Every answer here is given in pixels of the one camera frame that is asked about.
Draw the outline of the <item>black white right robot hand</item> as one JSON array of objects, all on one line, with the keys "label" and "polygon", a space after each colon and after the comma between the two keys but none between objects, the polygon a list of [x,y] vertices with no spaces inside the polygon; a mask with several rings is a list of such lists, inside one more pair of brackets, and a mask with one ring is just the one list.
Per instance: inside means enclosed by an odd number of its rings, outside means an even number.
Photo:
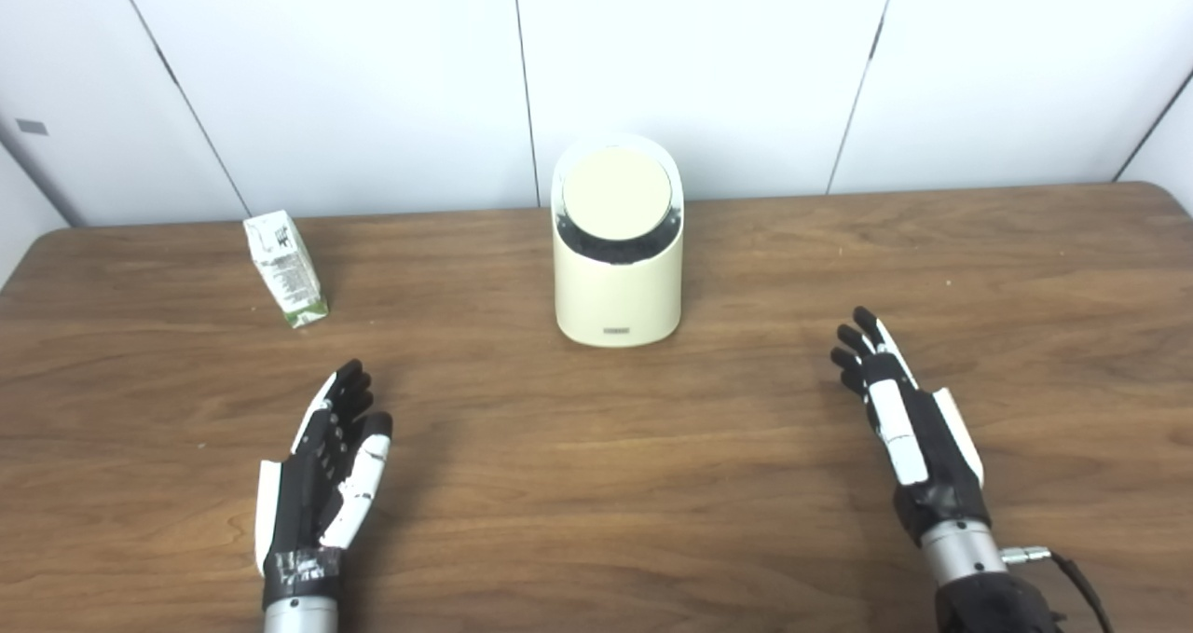
[{"label": "black white right robot hand", "polygon": [[896,479],[900,526],[921,544],[938,525],[993,523],[981,489],[984,467],[950,387],[926,390],[885,323],[857,306],[837,325],[830,359],[843,387],[859,396]]}]

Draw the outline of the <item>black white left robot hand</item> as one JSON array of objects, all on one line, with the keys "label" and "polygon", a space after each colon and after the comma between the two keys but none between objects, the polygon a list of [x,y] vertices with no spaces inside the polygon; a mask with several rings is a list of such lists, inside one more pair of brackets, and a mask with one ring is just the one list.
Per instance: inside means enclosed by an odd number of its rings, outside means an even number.
[{"label": "black white left robot hand", "polygon": [[262,607],[339,598],[350,546],[376,499],[392,416],[373,409],[372,378],[350,360],[324,379],[282,461],[256,477],[255,565]]}]

